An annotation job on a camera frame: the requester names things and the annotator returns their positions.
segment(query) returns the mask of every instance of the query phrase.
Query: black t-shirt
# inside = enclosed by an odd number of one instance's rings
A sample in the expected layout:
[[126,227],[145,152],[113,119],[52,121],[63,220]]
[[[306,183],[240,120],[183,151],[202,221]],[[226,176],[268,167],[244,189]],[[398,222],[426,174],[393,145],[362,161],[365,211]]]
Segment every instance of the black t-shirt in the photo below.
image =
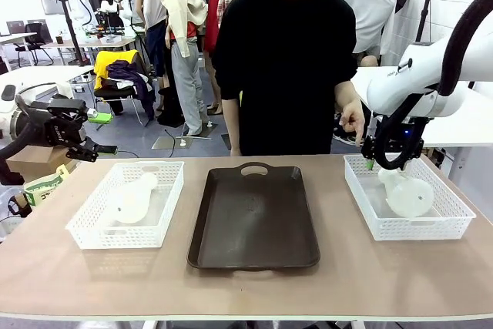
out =
[[244,156],[330,152],[334,87],[357,70],[356,21],[344,0],[234,0],[213,64],[238,99]]

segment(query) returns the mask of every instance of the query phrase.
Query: hand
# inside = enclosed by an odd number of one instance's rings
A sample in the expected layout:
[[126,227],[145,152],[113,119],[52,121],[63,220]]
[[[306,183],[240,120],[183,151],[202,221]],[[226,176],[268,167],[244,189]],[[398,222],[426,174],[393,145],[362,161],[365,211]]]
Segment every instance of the hand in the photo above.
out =
[[230,156],[232,156],[232,157],[241,157],[242,154],[241,154],[240,148],[231,148]]
[[359,99],[344,106],[339,124],[346,133],[356,132],[356,146],[360,146],[364,132],[364,114]]

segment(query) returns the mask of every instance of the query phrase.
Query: red shirt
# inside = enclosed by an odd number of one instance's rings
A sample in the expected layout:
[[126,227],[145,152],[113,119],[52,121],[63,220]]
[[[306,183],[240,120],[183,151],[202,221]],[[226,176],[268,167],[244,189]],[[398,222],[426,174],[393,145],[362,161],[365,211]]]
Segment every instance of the red shirt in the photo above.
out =
[[[188,22],[186,24],[186,37],[187,38],[193,38],[197,35],[197,28],[192,22]],[[173,31],[169,32],[169,38],[171,40],[175,40],[175,34],[173,34]]]

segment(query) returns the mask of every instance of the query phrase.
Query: white mesh basket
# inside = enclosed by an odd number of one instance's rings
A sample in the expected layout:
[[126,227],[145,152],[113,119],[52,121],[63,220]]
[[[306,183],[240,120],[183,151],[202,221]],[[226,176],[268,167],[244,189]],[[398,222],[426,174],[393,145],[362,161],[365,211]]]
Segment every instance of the white mesh basket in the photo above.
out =
[[362,155],[344,156],[344,162],[347,184],[375,240],[461,239],[476,217],[422,159],[413,159],[405,171],[431,185],[434,203],[431,211],[410,219],[399,217],[388,206],[385,186],[378,179],[380,166],[375,163],[368,170]]
[[[183,187],[183,162],[117,163],[67,224],[81,249],[161,247]],[[138,223],[109,217],[109,191],[154,173],[158,186],[151,193],[149,211]]]

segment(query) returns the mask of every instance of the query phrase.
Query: brown tray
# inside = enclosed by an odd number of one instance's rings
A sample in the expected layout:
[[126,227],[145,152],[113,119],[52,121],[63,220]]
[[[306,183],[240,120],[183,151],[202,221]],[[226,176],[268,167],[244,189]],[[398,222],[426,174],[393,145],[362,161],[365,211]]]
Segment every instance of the brown tray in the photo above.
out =
[[[242,174],[252,166],[267,174]],[[298,167],[245,163],[209,171],[190,244],[190,265],[280,270],[311,267],[319,259]]]

